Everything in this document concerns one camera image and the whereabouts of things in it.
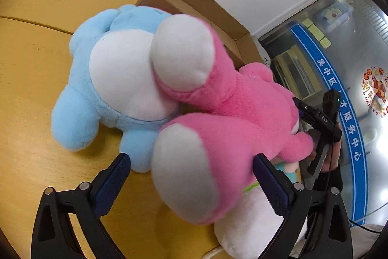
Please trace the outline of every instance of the person's hand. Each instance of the person's hand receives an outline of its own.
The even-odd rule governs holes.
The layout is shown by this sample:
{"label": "person's hand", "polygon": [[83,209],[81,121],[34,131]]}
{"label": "person's hand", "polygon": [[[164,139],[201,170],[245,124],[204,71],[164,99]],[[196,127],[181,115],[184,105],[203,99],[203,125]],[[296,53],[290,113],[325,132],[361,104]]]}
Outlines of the person's hand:
{"label": "person's hand", "polygon": [[[329,148],[325,161],[323,162],[321,172],[329,172],[329,171],[333,171],[334,169],[337,169],[338,160],[340,158],[340,152],[341,152],[341,140],[334,143],[332,150],[331,150],[331,147]],[[317,152],[313,150],[313,152],[309,156],[307,156],[307,160],[313,161],[316,156],[317,156]]]}

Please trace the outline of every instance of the blue banner strip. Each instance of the blue banner strip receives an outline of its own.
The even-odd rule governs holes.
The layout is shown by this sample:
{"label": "blue banner strip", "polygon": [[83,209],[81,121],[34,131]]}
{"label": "blue banner strip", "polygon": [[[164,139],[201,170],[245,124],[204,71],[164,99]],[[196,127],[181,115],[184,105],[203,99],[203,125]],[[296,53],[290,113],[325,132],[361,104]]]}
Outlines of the blue banner strip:
{"label": "blue banner strip", "polygon": [[304,30],[302,25],[293,26],[291,32],[310,55],[319,70],[328,89],[334,88],[341,93],[340,119],[343,133],[346,136],[353,178],[353,212],[352,220],[358,220],[366,215],[368,203],[368,175],[364,142],[360,126],[352,103],[344,89],[340,78],[317,43]]}

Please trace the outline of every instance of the pink plush body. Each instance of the pink plush body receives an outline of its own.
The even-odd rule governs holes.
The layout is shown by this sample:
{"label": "pink plush body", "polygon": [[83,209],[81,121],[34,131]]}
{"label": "pink plush body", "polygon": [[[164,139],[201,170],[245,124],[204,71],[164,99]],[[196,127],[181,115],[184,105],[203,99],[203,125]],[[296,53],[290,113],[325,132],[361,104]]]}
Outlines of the pink plush body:
{"label": "pink plush body", "polygon": [[171,98],[206,112],[178,117],[164,129],[179,123],[202,140],[219,203],[201,223],[214,223],[238,202],[244,187],[255,180],[252,163],[256,154],[295,162],[311,153],[313,142],[305,133],[291,134],[299,120],[294,96],[274,83],[271,70],[264,64],[252,63],[236,71],[218,35],[203,24],[212,35],[215,54],[206,82],[182,92],[168,87],[158,74],[156,79]]}

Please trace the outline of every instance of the round window sticker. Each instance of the round window sticker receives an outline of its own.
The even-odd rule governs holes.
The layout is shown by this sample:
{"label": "round window sticker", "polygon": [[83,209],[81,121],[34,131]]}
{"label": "round window sticker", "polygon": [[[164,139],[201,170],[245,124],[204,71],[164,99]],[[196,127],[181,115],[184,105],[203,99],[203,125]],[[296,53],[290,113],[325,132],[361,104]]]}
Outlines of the round window sticker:
{"label": "round window sticker", "polygon": [[388,73],[377,66],[367,68],[362,79],[362,90],[370,110],[384,117],[388,113]]}

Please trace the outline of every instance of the screw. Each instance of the screw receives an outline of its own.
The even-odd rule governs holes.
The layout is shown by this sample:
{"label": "screw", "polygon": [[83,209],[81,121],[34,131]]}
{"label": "screw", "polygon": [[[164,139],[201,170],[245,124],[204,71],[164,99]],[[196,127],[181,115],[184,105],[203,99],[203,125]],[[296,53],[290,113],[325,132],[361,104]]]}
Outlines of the screw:
{"label": "screw", "polygon": [[52,194],[54,191],[54,189],[52,187],[48,187],[45,189],[45,195],[50,195]]}
{"label": "screw", "polygon": [[302,191],[305,186],[302,183],[294,183],[294,188],[298,191]]}
{"label": "screw", "polygon": [[333,193],[335,195],[338,195],[340,193],[340,191],[336,187],[330,188],[330,191],[331,191],[331,193]]}
{"label": "screw", "polygon": [[80,186],[79,186],[79,188],[80,188],[81,190],[86,190],[86,189],[88,189],[89,187],[90,187],[90,183],[87,183],[87,182],[81,183]]}

